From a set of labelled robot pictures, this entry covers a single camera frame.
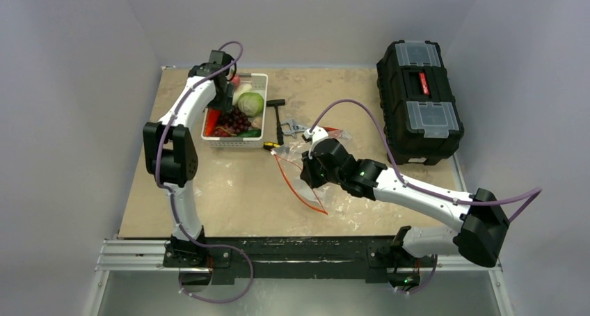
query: white wall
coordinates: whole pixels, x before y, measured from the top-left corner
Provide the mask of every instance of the white wall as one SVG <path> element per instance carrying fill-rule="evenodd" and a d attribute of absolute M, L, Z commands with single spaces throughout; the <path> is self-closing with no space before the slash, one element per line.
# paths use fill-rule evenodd
<path fill-rule="evenodd" d="M 588 0 L 476 0 L 445 55 L 468 186 L 544 188 L 501 254 L 517 315 L 590 315 L 589 16 Z"/>
<path fill-rule="evenodd" d="M 0 315 L 80 315 L 159 65 L 126 0 L 0 0 Z"/>
<path fill-rule="evenodd" d="M 370 66 L 396 39 L 449 46 L 475 0 L 129 0 L 162 64 L 227 40 L 242 65 Z"/>

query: plastic bag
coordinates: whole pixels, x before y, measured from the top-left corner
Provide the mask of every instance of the plastic bag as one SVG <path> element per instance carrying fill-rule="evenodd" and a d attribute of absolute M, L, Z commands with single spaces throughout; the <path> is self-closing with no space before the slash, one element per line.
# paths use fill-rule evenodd
<path fill-rule="evenodd" d="M 350 147 L 349 143 L 352 136 L 344 130 L 335 130 L 328 132 L 331 139 L 337 139 L 342 145 Z M 300 177 L 303 170 L 301 156 L 311 148 L 311 143 L 306 143 L 303 139 L 286 143 L 279 148 L 274 148 L 272 153 L 277 161 L 278 168 L 285 179 L 285 182 L 294 193 L 294 195 L 311 210 L 328 214 L 324 208 L 324 203 L 331 201 L 334 196 L 332 188 L 337 185 L 326 183 L 317 189 L 309 187 Z"/>

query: gray wall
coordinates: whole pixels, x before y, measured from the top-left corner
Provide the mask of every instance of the gray wall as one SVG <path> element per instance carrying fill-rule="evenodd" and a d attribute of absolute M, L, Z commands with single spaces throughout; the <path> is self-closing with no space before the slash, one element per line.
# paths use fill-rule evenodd
<path fill-rule="evenodd" d="M 398 38 L 448 47 L 475 0 L 129 0 L 162 64 L 227 40 L 242 65 L 374 66 Z"/>
<path fill-rule="evenodd" d="M 0 315 L 80 315 L 159 65 L 126 0 L 0 0 Z"/>
<path fill-rule="evenodd" d="M 437 271 L 428 289 L 409 299 L 394 294 L 387 283 L 257 278 L 248 294 L 222 305 L 178 294 L 174 272 L 111 273 L 100 316 L 500 316 L 490 276 L 484 271 Z M 202 294 L 223 299 L 237 294 L 247 282 L 242 278 L 232 286 L 210 286 Z"/>
<path fill-rule="evenodd" d="M 589 15 L 588 0 L 476 0 L 445 56 L 468 186 L 545 189 L 501 254 L 517 315 L 590 315 Z"/>

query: hammer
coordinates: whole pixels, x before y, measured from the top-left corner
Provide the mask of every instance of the hammer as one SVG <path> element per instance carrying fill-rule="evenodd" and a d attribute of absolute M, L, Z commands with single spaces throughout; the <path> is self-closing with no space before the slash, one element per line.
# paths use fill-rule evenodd
<path fill-rule="evenodd" d="M 285 142 L 282 140 L 282 127 L 280 126 L 280 119 L 278 117 L 278 107 L 284 106 L 285 100 L 284 99 L 274 99 L 274 100 L 267 100 L 266 106 L 267 107 L 274 107 L 275 112 L 277 115 L 277 143 L 283 145 Z"/>

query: toolbox lid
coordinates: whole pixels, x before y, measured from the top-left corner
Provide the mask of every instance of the toolbox lid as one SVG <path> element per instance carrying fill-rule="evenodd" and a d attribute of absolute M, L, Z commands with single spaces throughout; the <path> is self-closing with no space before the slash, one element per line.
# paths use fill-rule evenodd
<path fill-rule="evenodd" d="M 412 129 L 423 129 L 424 137 L 446 139 L 449 130 L 459 130 L 451 102 L 406 102 Z"/>
<path fill-rule="evenodd" d="M 419 67 L 433 66 L 440 67 L 438 52 L 435 45 L 420 41 L 406 41 L 395 45 L 397 63 L 405 65 L 417 65 Z"/>

